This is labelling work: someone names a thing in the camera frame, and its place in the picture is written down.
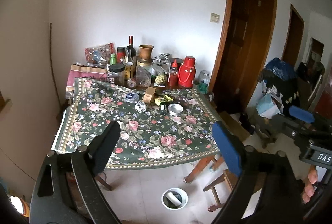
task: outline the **black lid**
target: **black lid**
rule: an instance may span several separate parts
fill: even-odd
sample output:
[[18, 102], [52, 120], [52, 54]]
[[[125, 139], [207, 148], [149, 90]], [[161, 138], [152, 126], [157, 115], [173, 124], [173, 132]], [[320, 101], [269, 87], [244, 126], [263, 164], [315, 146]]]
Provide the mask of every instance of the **black lid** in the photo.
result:
[[125, 51], [125, 47], [117, 47], [117, 52], [120, 52], [120, 51]]
[[116, 64], [113, 64], [113, 65], [109, 65], [108, 70], [111, 71], [111, 72], [118, 73], [118, 72], [121, 72], [121, 71], [125, 70], [125, 65], [121, 64], [121, 63], [116, 63]]

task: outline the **bolt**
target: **bolt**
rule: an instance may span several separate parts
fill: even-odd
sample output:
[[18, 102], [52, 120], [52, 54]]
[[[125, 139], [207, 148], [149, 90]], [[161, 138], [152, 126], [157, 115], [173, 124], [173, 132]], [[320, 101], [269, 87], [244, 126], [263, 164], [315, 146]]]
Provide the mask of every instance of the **bolt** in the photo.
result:
[[81, 145], [79, 148], [78, 148], [78, 151], [79, 152], [84, 152], [84, 151], [86, 151], [87, 150], [87, 146], [86, 145]]
[[50, 158], [52, 155], [54, 155], [54, 151], [53, 151], [53, 150], [47, 152], [47, 156], [48, 156], [49, 158]]
[[286, 156], [286, 153], [285, 153], [284, 151], [279, 150], [279, 151], [277, 152], [277, 155], [280, 156], [280, 157], [285, 157], [285, 156]]
[[251, 152], [254, 152], [255, 149], [254, 149], [251, 145], [246, 145], [246, 146], [245, 146], [245, 150], [246, 150], [247, 152], [251, 153]]

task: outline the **white bucket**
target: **white bucket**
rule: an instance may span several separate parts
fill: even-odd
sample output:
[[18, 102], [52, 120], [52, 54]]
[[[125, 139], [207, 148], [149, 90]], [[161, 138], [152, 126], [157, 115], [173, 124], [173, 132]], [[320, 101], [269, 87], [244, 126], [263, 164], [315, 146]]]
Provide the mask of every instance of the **white bucket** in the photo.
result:
[[[181, 196], [181, 205], [179, 205], [177, 208], [170, 208], [169, 205], [170, 205], [170, 201], [168, 200], [168, 198], [166, 197], [166, 194], [168, 192], [172, 192], [173, 194], [179, 194]], [[168, 210], [179, 210], [183, 207], [186, 206], [188, 202], [188, 195], [187, 193], [183, 190], [183, 189], [179, 189], [177, 187], [173, 187], [171, 189], [167, 189], [161, 196], [161, 203], [168, 209]]]

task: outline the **green tablecloth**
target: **green tablecloth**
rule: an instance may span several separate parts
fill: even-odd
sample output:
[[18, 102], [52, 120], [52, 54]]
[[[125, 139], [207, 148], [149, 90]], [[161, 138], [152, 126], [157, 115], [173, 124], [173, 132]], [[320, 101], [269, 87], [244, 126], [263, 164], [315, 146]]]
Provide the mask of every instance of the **green tablecloth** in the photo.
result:
[[111, 120], [116, 120], [121, 136], [107, 168], [160, 168], [219, 152], [212, 137], [218, 114], [196, 89], [163, 92], [183, 105], [180, 116], [161, 115], [155, 103], [139, 113], [134, 103], [123, 101], [130, 91], [138, 93], [140, 99], [144, 95], [144, 91], [77, 78], [75, 103], [67, 108], [52, 149], [74, 152], [82, 144], [89, 145]]

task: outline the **blue gripper pad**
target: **blue gripper pad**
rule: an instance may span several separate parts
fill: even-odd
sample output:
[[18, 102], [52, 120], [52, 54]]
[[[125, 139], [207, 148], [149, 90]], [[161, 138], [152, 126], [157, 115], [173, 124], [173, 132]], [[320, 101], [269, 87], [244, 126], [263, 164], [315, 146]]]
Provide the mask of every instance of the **blue gripper pad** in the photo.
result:
[[315, 118], [313, 117], [313, 114], [311, 112], [308, 112], [306, 110], [303, 110], [296, 106], [291, 106], [289, 108], [289, 114], [297, 119], [300, 119], [306, 123], [313, 123], [315, 122]]
[[229, 132], [222, 121], [217, 121], [213, 124], [212, 135], [230, 172], [240, 176], [242, 173], [241, 164], [245, 158], [242, 142]]

